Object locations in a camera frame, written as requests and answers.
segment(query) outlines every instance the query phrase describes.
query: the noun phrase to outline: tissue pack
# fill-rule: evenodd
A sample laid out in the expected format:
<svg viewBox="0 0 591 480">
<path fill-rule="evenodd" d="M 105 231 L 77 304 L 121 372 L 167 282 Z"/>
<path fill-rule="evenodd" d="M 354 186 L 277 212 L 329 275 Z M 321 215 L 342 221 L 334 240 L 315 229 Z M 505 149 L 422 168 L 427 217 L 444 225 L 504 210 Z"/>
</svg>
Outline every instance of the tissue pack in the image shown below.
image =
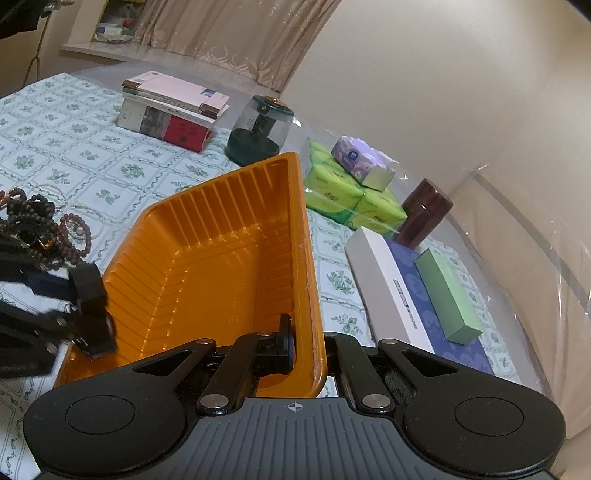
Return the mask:
<svg viewBox="0 0 591 480">
<path fill-rule="evenodd" d="M 404 223 L 404 212 L 394 194 L 386 189 L 383 192 L 366 189 L 363 198 L 353 209 L 347 226 L 357 230 L 364 226 L 381 235 L 398 229 Z"/>
<path fill-rule="evenodd" d="M 345 223 L 363 197 L 363 187 L 318 142 L 309 142 L 309 151 L 301 160 L 306 206 L 337 223 Z"/>
<path fill-rule="evenodd" d="M 324 145 L 308 140 L 300 162 L 310 209 L 352 229 L 365 226 L 380 234 L 395 231 L 406 219 L 389 190 L 360 185 Z"/>
<path fill-rule="evenodd" d="M 383 192 L 394 178 L 394 160 L 359 138 L 340 137 L 332 156 L 365 187 Z"/>
</svg>

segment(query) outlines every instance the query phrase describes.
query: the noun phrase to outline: stack of books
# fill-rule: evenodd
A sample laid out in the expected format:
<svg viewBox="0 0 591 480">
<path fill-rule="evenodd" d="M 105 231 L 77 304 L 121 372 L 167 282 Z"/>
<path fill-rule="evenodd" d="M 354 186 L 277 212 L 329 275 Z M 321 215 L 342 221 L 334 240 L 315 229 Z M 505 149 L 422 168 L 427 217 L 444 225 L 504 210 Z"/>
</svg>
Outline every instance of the stack of books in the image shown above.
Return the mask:
<svg viewBox="0 0 591 480">
<path fill-rule="evenodd" d="M 123 82 L 117 126 L 201 152 L 228 95 L 150 70 Z"/>
</svg>

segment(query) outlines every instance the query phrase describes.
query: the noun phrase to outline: orange plastic tray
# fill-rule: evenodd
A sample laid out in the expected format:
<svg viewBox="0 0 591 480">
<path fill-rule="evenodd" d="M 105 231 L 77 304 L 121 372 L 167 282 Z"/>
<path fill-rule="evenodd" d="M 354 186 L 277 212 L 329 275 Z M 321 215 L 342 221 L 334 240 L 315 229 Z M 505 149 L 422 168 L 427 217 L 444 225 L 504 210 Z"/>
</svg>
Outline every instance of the orange plastic tray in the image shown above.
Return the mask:
<svg viewBox="0 0 591 480">
<path fill-rule="evenodd" d="M 146 209 L 104 275 L 118 351 L 72 353 L 60 382 L 79 380 L 200 337 L 231 345 L 293 318 L 289 375 L 261 379 L 264 397 L 315 397 L 326 356 L 300 165 L 281 154 Z"/>
</svg>

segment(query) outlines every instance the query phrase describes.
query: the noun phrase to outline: dark clothing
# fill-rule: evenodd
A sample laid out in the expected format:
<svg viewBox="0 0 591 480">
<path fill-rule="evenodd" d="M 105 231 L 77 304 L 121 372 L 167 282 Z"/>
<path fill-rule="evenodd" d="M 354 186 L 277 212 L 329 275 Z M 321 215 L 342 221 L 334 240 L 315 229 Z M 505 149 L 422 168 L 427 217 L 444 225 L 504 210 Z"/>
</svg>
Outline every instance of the dark clothing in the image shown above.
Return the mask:
<svg viewBox="0 0 591 480">
<path fill-rule="evenodd" d="M 36 30 L 48 3 L 50 0 L 0 0 L 0 38 Z"/>
</svg>

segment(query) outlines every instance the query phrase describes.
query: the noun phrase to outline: brown bottle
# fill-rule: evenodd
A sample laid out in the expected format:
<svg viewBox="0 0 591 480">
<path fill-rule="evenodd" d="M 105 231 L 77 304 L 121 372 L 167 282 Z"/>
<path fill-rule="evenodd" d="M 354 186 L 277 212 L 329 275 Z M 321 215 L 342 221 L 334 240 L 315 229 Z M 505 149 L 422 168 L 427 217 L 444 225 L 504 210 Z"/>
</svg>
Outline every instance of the brown bottle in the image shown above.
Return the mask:
<svg viewBox="0 0 591 480">
<path fill-rule="evenodd" d="M 413 250 L 426 239 L 453 207 L 453 202 L 431 180 L 422 179 L 402 203 L 408 215 L 392 239 Z"/>
</svg>

